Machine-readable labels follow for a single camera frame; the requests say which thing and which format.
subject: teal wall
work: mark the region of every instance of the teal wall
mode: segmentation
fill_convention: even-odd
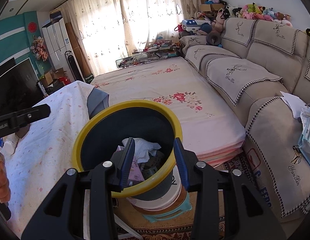
[[[28,24],[30,22],[37,24],[37,30],[34,33],[31,33],[28,30]],[[41,26],[38,25],[36,11],[25,12],[23,14],[1,20],[0,35],[20,27],[25,27],[25,30],[0,40],[0,63],[23,49],[30,48],[34,40],[34,36],[41,36]],[[22,55],[21,57],[15,58],[15,60],[16,63],[19,63],[27,58],[30,58],[34,69],[38,73],[38,77],[40,77],[45,71],[51,69],[51,65],[48,60],[37,60],[32,51]]]

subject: human hand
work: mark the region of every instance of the human hand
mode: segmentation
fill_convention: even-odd
[[[9,181],[5,168],[5,158],[0,154],[0,203],[6,203],[10,200]]]

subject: white stripe on wall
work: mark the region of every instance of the white stripe on wall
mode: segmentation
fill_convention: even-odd
[[[22,31],[24,31],[24,30],[25,30],[25,27],[20,27],[20,28],[17,28],[17,29],[15,29],[15,30],[6,32],[6,33],[0,35],[0,40],[2,40],[2,39],[4,39],[4,38],[7,38],[7,37],[9,37],[9,36],[11,36],[11,35],[13,35],[13,34],[20,33],[20,32],[22,32]]]
[[[16,54],[14,54],[14,55],[10,56],[9,58],[5,59],[3,62],[0,63],[0,66],[1,66],[2,64],[4,64],[5,62],[7,62],[8,60],[10,60],[11,58],[14,57],[15,59],[17,59],[17,58],[19,58],[19,57],[25,55],[25,54],[28,53],[28,52],[30,52],[30,49],[29,49],[29,48],[23,49],[23,50],[21,50],[20,52],[17,52]]]

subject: yellow rim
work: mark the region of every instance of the yellow rim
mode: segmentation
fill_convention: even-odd
[[[183,141],[181,124],[177,116],[172,112],[172,110],[170,110],[166,106],[161,105],[160,103],[156,103],[156,102],[148,101],[148,100],[125,101],[125,102],[110,106],[106,108],[105,110],[101,111],[99,114],[94,116],[80,131],[79,135],[76,138],[74,148],[73,148],[72,162],[73,162],[73,167],[75,169],[77,169],[78,171],[84,171],[84,169],[82,168],[81,160],[80,160],[80,153],[81,153],[84,139],[86,138],[89,131],[99,121],[101,121],[108,115],[116,111],[119,111],[121,109],[130,108],[130,107],[147,107],[147,108],[151,108],[153,110],[160,112],[162,115],[164,115],[167,118],[167,120],[169,120],[170,124],[172,125],[175,138],[179,137],[181,141]],[[142,194],[156,187],[171,172],[175,164],[176,162],[175,162],[174,150],[172,150],[165,164],[151,178],[141,182],[138,185],[125,188],[121,193],[112,192],[112,197],[116,197],[116,198],[132,197],[132,196]]]

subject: carpet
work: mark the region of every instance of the carpet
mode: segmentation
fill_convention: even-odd
[[[218,166],[216,169],[220,171],[239,169],[256,186],[256,181],[244,153],[239,154],[232,160]],[[118,199],[118,208],[114,209],[114,213],[128,226],[142,235],[144,240],[189,240],[193,228],[196,196],[197,193],[190,193],[190,202],[193,207],[192,210],[167,221],[150,223],[142,216],[142,214],[137,212],[125,198]],[[222,239],[225,231],[225,214],[223,194],[221,191],[219,191],[219,200],[219,229],[220,239]],[[121,228],[118,230],[118,232],[123,234],[127,233]],[[136,238],[131,237],[125,240],[136,240]]]

